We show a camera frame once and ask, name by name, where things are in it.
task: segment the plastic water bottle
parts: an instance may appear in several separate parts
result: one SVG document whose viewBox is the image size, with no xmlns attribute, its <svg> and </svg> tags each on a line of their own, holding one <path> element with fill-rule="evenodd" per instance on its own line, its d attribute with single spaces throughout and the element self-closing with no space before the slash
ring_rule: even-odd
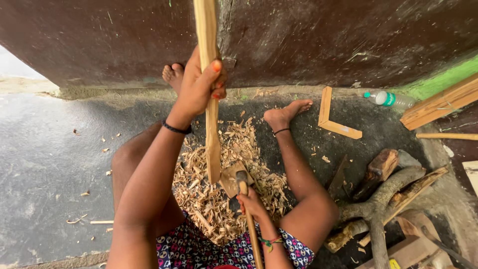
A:
<svg viewBox="0 0 478 269">
<path fill-rule="evenodd" d="M 366 92 L 363 94 L 363 96 L 374 104 L 390 106 L 399 110 L 407 110 L 413 107 L 413 105 L 416 103 L 416 100 L 412 97 L 394 94 L 384 90 Z"/>
</svg>

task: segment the green label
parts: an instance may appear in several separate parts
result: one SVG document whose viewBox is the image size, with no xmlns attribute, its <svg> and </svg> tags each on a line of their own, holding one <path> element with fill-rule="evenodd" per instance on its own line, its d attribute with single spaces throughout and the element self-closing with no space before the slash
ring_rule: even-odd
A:
<svg viewBox="0 0 478 269">
<path fill-rule="evenodd" d="M 392 106 L 393 103 L 395 103 L 395 94 L 387 92 L 387 99 L 385 100 L 385 103 L 382 104 L 382 106 Z"/>
</svg>

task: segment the printed fabric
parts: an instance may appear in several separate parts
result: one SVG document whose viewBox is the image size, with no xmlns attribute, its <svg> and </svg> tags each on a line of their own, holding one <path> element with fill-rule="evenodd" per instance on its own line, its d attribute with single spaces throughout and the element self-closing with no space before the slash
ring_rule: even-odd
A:
<svg viewBox="0 0 478 269">
<path fill-rule="evenodd" d="M 245 232 L 235 240 L 218 246 L 201 232 L 186 211 L 183 213 L 186 219 L 181 225 L 156 239 L 159 269 L 213 269 L 221 265 L 256 268 L 249 233 Z M 260 236 L 258 224 L 256 230 Z M 314 259 L 314 252 L 290 233 L 278 230 L 294 268 L 305 269 Z"/>
</svg>

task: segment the leg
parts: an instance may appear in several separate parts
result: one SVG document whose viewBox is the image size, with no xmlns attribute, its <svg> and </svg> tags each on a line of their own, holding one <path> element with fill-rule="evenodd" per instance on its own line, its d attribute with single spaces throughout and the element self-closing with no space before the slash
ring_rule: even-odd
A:
<svg viewBox="0 0 478 269">
<path fill-rule="evenodd" d="M 289 128 L 298 113 L 310 108 L 312 100 L 297 100 L 280 110 L 268 110 L 264 119 L 273 131 Z M 279 221 L 279 227 L 317 252 L 338 218 L 338 207 L 320 185 L 290 131 L 276 135 L 282 153 L 287 183 L 298 205 Z"/>
<path fill-rule="evenodd" d="M 180 90 L 182 75 L 183 69 L 179 64 L 174 64 L 173 69 L 169 66 L 164 67 L 163 78 L 168 83 L 171 83 L 176 92 L 179 92 Z M 159 123 L 151 125 L 146 131 L 130 139 L 115 152 L 111 161 L 111 168 L 113 169 L 113 200 L 115 211 L 120 203 L 120 198 L 126 184 L 130 180 L 130 177 L 138 164 L 141 162 L 144 154 L 146 154 L 146 151 L 158 134 L 160 128 L 161 124 Z M 157 218 L 155 225 L 156 235 L 163 235 L 169 230 L 177 227 L 183 221 L 183 212 L 179 208 L 179 205 L 171 192 L 169 200 L 164 207 L 164 211 Z"/>
</svg>

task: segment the painted fingernail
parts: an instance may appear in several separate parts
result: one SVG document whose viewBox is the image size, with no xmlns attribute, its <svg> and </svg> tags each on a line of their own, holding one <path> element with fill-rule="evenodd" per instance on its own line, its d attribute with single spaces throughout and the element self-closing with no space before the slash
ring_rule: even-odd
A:
<svg viewBox="0 0 478 269">
<path fill-rule="evenodd" d="M 221 70 L 221 67 L 222 67 L 222 64 L 220 61 L 218 60 L 215 60 L 213 65 L 212 65 L 212 69 L 215 71 L 215 72 L 219 72 Z"/>
</svg>

